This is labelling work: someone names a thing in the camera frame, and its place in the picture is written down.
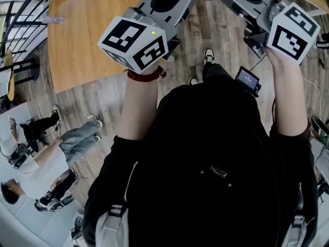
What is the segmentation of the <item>person's left forearm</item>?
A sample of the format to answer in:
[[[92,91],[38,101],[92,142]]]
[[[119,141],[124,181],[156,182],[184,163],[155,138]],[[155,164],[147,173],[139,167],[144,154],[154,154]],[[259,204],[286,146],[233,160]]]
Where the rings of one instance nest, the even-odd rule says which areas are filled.
[[[116,130],[118,137],[142,140],[147,134],[157,111],[158,82],[163,73],[155,62],[142,74],[128,71],[123,108]]]

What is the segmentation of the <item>grey metal frame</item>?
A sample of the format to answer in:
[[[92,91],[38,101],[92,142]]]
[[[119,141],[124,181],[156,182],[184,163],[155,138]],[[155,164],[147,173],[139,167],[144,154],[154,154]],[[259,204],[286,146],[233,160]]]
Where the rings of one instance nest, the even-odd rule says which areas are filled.
[[[318,157],[315,159],[315,170],[318,174],[317,187],[318,197],[321,204],[324,202],[322,195],[325,193],[329,196],[329,148],[323,146]]]

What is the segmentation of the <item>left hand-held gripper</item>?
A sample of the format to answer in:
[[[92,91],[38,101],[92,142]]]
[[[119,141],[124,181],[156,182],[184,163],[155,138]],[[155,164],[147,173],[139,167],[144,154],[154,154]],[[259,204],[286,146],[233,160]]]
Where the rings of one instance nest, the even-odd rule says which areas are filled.
[[[129,7],[123,16],[114,17],[98,46],[116,63],[142,74],[161,58],[167,59],[180,44],[175,26],[187,17],[193,1],[141,0],[140,9],[154,9],[164,22]]]

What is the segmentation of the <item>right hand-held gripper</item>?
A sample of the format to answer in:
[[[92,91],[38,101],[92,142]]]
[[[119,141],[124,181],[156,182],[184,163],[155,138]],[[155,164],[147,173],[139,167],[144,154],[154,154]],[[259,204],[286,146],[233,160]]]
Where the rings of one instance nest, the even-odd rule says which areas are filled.
[[[300,64],[320,31],[319,24],[296,3],[286,0],[221,0],[236,15],[256,19],[245,27],[244,41],[262,58],[268,47]],[[270,1],[261,12],[261,2]]]

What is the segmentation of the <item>person's black top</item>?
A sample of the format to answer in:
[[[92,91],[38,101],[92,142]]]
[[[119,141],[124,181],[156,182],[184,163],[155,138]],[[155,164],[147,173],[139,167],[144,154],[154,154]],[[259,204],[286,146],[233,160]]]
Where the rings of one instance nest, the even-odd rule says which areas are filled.
[[[305,127],[267,133],[256,101],[235,86],[180,86],[142,141],[114,138],[85,206],[83,236],[127,211],[130,247],[281,247],[303,196],[309,247],[317,230],[314,157]]]

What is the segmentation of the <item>black device with small screen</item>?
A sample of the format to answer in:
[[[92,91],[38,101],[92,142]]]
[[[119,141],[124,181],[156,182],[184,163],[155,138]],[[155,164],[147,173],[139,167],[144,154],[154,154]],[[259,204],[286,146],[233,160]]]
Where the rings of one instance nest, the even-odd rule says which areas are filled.
[[[234,79],[246,92],[250,93],[254,98],[258,98],[258,92],[261,89],[259,78],[251,71],[241,66]]]

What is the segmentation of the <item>person's black trousers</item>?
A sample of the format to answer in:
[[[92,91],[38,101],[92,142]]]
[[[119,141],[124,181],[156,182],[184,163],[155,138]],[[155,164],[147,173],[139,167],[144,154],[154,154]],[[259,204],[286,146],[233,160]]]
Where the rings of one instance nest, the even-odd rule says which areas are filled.
[[[207,62],[204,65],[203,83],[224,85],[232,81],[234,81],[234,79],[220,64]]]

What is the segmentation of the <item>white sofa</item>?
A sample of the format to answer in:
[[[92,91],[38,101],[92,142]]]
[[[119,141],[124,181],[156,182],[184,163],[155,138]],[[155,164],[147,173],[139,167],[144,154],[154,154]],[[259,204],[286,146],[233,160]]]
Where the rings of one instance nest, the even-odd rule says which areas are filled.
[[[0,140],[9,138],[8,116],[14,117],[19,122],[25,122],[32,117],[27,102],[13,107],[11,110],[0,115]],[[10,178],[16,178],[17,170],[9,163],[0,158],[0,182]],[[0,194],[0,228],[11,226],[12,231],[17,231],[20,237],[25,237],[28,243],[19,243],[16,240],[8,240],[9,232],[1,233],[0,241],[3,246],[43,246],[63,247],[68,246],[65,242],[69,236],[69,229],[74,226],[74,219],[82,216],[83,208],[75,199],[69,205],[56,213],[49,211],[40,212],[34,207],[35,199],[22,196],[15,205],[6,203]]]

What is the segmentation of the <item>clear plastic bottle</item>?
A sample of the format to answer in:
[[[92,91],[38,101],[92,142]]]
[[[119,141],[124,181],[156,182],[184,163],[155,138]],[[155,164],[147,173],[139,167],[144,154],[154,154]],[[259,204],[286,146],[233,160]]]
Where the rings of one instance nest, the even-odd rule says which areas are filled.
[[[55,17],[55,16],[44,16],[40,18],[40,22],[42,24],[63,24],[64,18],[63,17]]]

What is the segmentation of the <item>wooden seat black stool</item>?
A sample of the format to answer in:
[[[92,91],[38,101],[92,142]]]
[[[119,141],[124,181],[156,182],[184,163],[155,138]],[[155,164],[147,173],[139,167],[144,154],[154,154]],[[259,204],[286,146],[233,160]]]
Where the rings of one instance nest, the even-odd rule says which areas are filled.
[[[14,75],[28,71],[30,76],[15,81]],[[0,98],[7,97],[9,101],[14,100],[15,86],[28,81],[37,81],[40,75],[40,60],[37,55],[23,61],[13,62],[13,53],[8,50],[4,57],[4,66],[0,67]]]

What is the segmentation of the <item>large wooden table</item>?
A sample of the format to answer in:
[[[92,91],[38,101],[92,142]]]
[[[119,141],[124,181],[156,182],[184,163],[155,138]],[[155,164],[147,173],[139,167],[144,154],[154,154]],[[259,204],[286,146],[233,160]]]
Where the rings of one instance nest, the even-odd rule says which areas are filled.
[[[104,77],[121,74],[124,67],[97,45],[115,16],[140,0],[51,0],[49,15],[63,17],[48,24],[50,71],[56,93]]]

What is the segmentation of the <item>person's right forearm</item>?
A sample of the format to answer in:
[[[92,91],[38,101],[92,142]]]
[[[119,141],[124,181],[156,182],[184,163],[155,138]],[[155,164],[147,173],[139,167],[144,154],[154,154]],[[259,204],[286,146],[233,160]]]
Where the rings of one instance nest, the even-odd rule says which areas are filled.
[[[285,136],[300,135],[308,126],[301,68],[273,49],[265,51],[272,64],[277,132]]]

